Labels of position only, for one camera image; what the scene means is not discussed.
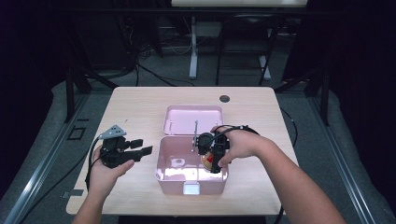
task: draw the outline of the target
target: pink plastic container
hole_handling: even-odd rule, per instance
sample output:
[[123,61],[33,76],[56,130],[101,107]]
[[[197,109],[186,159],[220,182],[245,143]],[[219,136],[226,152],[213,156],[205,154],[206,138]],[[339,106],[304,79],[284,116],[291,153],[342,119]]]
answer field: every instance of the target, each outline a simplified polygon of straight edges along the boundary
[[166,111],[155,176],[166,194],[221,194],[228,167],[211,174],[201,163],[198,148],[192,150],[197,135],[222,125],[222,109],[216,105],[171,105]]

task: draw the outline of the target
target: box lid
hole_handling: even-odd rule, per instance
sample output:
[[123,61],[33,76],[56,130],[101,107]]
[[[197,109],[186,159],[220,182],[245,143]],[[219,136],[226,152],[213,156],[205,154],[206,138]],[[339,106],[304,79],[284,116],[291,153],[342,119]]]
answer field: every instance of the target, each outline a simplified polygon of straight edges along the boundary
[[223,124],[218,105],[170,105],[166,110],[163,132],[172,135],[208,133]]

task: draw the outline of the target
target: wooden tabletop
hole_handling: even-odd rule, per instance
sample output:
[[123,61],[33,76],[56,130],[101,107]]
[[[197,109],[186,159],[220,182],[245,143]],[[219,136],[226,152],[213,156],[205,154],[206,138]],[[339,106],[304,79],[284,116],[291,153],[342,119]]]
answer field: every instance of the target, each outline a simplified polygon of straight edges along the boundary
[[305,7],[307,0],[172,0],[173,7]]
[[[219,100],[221,95],[230,102]],[[141,216],[254,216],[276,215],[280,202],[275,189],[257,158],[235,159],[219,195],[164,194],[155,177],[159,144],[164,137],[163,122],[169,105],[219,105],[224,124],[249,125],[259,134],[275,141],[294,162],[297,159],[282,118],[274,91],[245,87],[119,87],[110,98],[96,136],[114,124],[124,131],[126,140],[144,139],[144,147],[153,146],[132,170],[119,178],[108,196],[104,214]],[[71,196],[66,207],[76,214],[87,190],[85,161],[75,189],[82,196]]]

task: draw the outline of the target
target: person's left hand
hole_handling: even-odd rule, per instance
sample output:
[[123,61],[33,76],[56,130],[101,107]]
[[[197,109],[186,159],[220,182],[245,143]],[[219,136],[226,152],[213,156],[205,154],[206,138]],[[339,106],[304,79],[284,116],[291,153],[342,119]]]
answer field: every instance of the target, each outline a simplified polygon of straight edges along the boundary
[[[101,147],[102,146],[99,146],[93,152],[92,161],[96,161],[99,158]],[[116,185],[117,179],[133,166],[134,161],[130,160],[118,167],[110,169],[103,165],[102,160],[99,159],[91,169],[90,190],[88,191],[88,195],[94,195],[97,199],[102,199],[104,201]]]

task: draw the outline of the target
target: black curtain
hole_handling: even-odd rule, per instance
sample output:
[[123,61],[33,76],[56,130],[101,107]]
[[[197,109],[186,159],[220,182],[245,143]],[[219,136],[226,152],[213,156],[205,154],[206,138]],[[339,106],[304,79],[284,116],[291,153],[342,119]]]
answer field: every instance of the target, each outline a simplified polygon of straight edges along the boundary
[[[309,3],[318,6],[307,10],[326,10],[321,0]],[[302,21],[284,79],[303,75],[331,54],[331,90],[340,100],[367,173],[396,214],[396,2],[338,4],[329,8],[348,14],[341,21],[328,20],[321,27],[322,21]]]
[[3,197],[52,103],[67,67],[54,27],[37,2],[0,3],[1,185]]

